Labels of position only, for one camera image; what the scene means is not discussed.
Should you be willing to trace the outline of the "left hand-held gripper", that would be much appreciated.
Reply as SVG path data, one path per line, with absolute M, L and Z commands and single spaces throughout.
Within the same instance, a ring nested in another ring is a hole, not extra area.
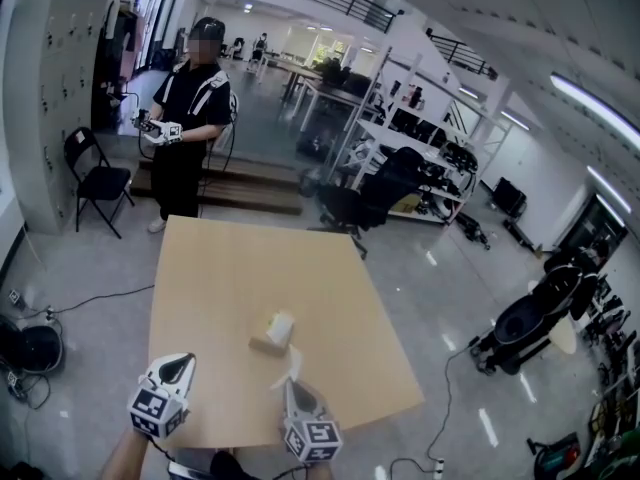
M 181 394 L 189 392 L 196 364 L 193 353 L 166 355 L 151 362 L 128 403 L 135 430 L 152 438 L 167 438 L 185 421 L 188 401 Z

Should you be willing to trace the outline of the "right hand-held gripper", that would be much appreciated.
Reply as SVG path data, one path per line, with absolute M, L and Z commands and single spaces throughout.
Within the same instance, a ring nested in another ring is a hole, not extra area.
M 303 464 L 330 462 L 342 448 L 338 424 L 329 419 L 330 411 L 324 398 L 311 386 L 290 377 L 283 386 L 287 449 Z

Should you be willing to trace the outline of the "person's left forearm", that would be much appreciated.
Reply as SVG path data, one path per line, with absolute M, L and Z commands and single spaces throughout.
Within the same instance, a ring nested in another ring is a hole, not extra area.
M 102 468 L 99 480 L 140 480 L 148 445 L 145 434 L 125 430 Z

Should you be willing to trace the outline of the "tan tissue box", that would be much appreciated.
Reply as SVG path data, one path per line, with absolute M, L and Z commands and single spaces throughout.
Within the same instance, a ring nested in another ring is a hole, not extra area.
M 248 346 L 251 349 L 264 353 L 270 357 L 280 358 L 284 357 L 287 353 L 294 328 L 290 340 L 285 346 L 274 345 L 266 336 L 269 320 L 274 313 L 275 312 L 271 314 L 263 314 L 254 322 L 253 326 L 251 327 Z

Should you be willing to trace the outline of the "black backpack pod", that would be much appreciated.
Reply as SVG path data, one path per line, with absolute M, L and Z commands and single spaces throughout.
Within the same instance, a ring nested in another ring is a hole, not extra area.
M 63 340 L 54 327 L 19 328 L 0 315 L 0 365 L 26 374 L 45 374 L 60 366 L 63 355 Z

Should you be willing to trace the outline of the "wooden steps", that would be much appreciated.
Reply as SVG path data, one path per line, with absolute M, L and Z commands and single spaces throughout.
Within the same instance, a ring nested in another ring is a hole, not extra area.
M 298 171 L 291 166 L 246 156 L 213 154 L 203 163 L 198 203 L 299 216 Z

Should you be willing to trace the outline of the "black office chair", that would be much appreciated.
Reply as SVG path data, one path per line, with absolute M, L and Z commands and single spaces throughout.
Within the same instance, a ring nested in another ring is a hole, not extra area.
M 374 175 L 366 176 L 359 190 L 325 184 L 319 187 L 322 228 L 312 231 L 349 235 L 362 260 L 368 250 L 360 243 L 361 231 L 386 223 L 391 208 L 427 182 L 424 157 L 403 147 L 393 152 Z

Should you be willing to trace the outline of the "black gear pile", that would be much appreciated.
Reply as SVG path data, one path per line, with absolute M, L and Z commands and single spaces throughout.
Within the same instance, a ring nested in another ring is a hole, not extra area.
M 485 250 L 491 249 L 488 238 L 477 220 L 460 212 L 456 215 L 455 222 L 460 226 L 468 240 L 471 242 L 481 243 Z

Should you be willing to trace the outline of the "black equipment case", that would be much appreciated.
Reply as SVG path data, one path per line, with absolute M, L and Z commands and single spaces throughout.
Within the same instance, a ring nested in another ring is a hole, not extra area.
M 492 202 L 508 217 L 518 219 L 526 208 L 526 195 L 501 177 L 492 191 Z

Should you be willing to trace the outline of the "white metal shelf rack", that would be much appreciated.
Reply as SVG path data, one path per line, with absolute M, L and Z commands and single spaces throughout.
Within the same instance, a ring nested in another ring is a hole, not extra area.
M 423 67 L 423 57 L 388 48 L 376 61 L 364 102 L 326 160 L 327 181 L 359 190 L 389 155 L 419 153 L 428 183 L 392 207 L 392 215 L 448 226 L 470 199 L 501 149 L 510 125 L 493 118 L 460 89 Z

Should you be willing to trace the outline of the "grey lockers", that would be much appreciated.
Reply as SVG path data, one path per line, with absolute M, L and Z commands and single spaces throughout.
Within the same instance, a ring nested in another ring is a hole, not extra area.
M 92 83 L 107 0 L 25 0 L 11 18 L 3 116 L 26 224 L 57 234 L 74 204 L 64 142 L 91 124 Z

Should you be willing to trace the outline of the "white-legged desk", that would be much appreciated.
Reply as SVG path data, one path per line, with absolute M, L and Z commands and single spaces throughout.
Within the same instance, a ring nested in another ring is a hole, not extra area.
M 311 116 L 321 100 L 336 102 L 351 108 L 351 113 L 343 128 L 344 131 L 349 130 L 351 124 L 357 120 L 358 109 L 363 103 L 362 97 L 358 97 L 342 89 L 332 88 L 329 85 L 324 84 L 318 73 L 302 66 L 284 61 L 279 61 L 278 64 L 289 73 L 289 78 L 285 84 L 285 90 L 282 96 L 283 102 L 288 101 L 293 96 L 294 89 L 297 85 L 301 85 L 292 116 L 295 116 L 299 112 L 306 93 L 310 92 L 312 94 L 311 101 L 300 127 L 301 132 L 304 132 L 307 129 Z

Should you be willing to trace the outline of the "small ceiling light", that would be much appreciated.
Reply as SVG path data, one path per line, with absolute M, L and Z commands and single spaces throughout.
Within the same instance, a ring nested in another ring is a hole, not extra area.
M 504 118 L 508 119 L 512 123 L 514 123 L 517 126 L 519 126 L 520 128 L 522 128 L 523 130 L 526 130 L 526 131 L 530 131 L 531 130 L 530 126 L 527 123 L 525 123 L 523 120 L 521 120 L 520 118 L 516 117 L 515 115 L 511 114 L 510 112 L 503 110 L 503 111 L 500 112 L 500 114 Z

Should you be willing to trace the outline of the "long ceiling light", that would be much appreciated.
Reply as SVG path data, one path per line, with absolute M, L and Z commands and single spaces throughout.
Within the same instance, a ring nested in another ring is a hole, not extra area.
M 608 193 L 610 193 L 614 199 L 618 202 L 618 204 L 628 213 L 631 214 L 632 213 L 632 208 L 629 205 L 629 203 L 622 197 L 621 194 L 618 193 L 618 191 L 600 174 L 598 173 L 593 167 L 591 166 L 587 166 L 586 167 L 588 173 L 594 178 L 594 180 L 602 187 L 604 188 Z
M 551 73 L 550 81 L 556 90 L 569 96 L 588 111 L 595 114 L 618 132 L 628 143 L 633 145 L 635 149 L 640 151 L 640 129 L 623 114 L 615 110 L 598 96 L 556 72 Z

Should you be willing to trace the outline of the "black stair railing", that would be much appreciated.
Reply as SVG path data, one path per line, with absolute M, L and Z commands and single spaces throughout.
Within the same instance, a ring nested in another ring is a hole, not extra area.
M 492 81 L 498 78 L 498 72 L 466 43 L 434 35 L 432 28 L 426 30 L 426 35 L 448 64 L 484 76 Z

